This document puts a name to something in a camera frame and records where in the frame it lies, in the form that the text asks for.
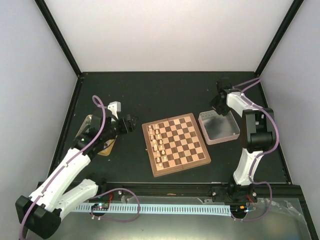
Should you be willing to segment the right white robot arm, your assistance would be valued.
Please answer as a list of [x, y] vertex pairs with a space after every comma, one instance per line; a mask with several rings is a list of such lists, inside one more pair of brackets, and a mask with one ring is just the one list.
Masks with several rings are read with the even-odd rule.
[[274, 111], [253, 103], [237, 88], [218, 89], [210, 105], [219, 115], [226, 116], [234, 110], [241, 117], [242, 152], [228, 183], [227, 195], [233, 202], [242, 202], [252, 192], [254, 175], [262, 157], [278, 147]]

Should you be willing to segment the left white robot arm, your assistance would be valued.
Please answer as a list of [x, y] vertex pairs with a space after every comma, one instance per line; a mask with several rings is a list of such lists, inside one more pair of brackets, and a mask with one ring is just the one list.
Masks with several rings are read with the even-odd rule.
[[22, 195], [15, 202], [21, 240], [25, 228], [48, 239], [78, 205], [89, 199], [101, 200], [111, 193], [107, 190], [106, 179], [94, 173], [73, 189], [68, 190], [68, 187], [101, 151], [113, 144], [118, 135], [133, 132], [137, 120], [131, 115], [118, 119], [110, 111], [106, 116], [89, 115], [85, 118], [57, 168], [28, 197]]

